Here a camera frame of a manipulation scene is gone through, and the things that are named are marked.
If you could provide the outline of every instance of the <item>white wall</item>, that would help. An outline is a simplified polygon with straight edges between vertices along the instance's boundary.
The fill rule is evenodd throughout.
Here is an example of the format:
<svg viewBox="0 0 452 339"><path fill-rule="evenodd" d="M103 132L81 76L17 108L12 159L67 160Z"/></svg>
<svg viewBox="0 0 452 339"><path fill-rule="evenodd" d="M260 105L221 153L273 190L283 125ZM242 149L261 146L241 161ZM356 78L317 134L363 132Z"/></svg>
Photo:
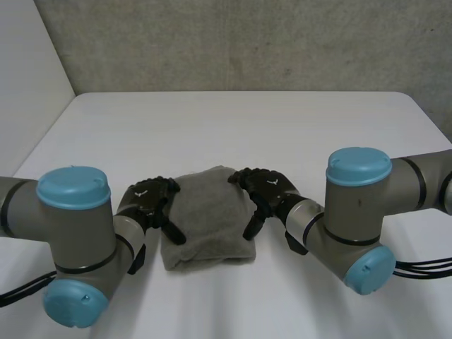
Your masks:
<svg viewBox="0 0 452 339"><path fill-rule="evenodd" d="M0 0L0 175L13 175L74 98L33 0Z"/></svg>

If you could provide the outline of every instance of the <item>table surface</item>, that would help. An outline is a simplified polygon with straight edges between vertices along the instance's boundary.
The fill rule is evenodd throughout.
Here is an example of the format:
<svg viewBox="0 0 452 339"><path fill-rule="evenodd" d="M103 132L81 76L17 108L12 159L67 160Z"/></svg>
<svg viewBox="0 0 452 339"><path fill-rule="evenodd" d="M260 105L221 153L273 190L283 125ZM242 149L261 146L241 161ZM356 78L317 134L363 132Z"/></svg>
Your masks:
<svg viewBox="0 0 452 339"><path fill-rule="evenodd" d="M281 171L323 202L328 156L370 146L391 157L451 147L400 93L100 93L77 97L16 173L37 179L56 167L105 171L116 208L129 184L216 165ZM399 260L451 255L451 219L435 210L385 218L381 242ZM356 295L313 256L291 252L277 220L256 238L257 258L197 273L168 273L160 233L89 329L49 319L37 293L0 309L2 338L450 338L452 279L392 277ZM0 239L3 292L52 270L46 244Z"/></svg>

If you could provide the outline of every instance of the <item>blue joint cap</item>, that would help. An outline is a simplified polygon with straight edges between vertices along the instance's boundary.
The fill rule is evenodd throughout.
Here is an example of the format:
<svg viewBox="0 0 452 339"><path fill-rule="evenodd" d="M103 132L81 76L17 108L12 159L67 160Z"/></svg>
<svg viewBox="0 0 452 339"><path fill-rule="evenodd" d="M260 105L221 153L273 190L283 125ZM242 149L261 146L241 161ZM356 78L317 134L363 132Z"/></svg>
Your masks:
<svg viewBox="0 0 452 339"><path fill-rule="evenodd" d="M107 176L94 167L65 167L48 172L36 193L46 205L64 210L89 210L106 203L111 195Z"/></svg>
<svg viewBox="0 0 452 339"><path fill-rule="evenodd" d="M108 299L101 291L72 279L52 281L43 301L47 315L66 327L89 327L108 307Z"/></svg>
<svg viewBox="0 0 452 339"><path fill-rule="evenodd" d="M386 246L379 246L356 260L343 282L356 293L368 295L386 284L395 267L393 252Z"/></svg>
<svg viewBox="0 0 452 339"><path fill-rule="evenodd" d="M326 178L339 186L366 186L385 179L392 169L391 159L385 152L350 147L330 155Z"/></svg>

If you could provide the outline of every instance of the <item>folded towel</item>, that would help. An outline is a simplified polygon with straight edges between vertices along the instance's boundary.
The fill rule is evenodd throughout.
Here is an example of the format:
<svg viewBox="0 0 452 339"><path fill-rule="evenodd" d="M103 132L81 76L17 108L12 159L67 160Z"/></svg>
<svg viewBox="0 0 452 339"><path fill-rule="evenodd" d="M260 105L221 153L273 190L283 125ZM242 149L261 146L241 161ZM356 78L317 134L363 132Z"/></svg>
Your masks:
<svg viewBox="0 0 452 339"><path fill-rule="evenodd" d="M185 234L175 245L162 236L166 270L199 270L225 259L235 263L256 258L254 240L242 236L256 206L237 185L227 182L234 169L218 166L179 177L169 219Z"/></svg>

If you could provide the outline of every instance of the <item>gray wall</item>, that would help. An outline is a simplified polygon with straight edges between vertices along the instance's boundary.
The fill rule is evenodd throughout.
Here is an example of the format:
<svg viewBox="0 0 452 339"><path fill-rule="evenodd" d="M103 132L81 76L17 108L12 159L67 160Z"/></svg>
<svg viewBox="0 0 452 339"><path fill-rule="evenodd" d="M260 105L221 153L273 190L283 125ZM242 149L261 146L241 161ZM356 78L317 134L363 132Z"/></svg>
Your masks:
<svg viewBox="0 0 452 339"><path fill-rule="evenodd" d="M394 90L452 137L452 0L35 0L74 90Z"/></svg>

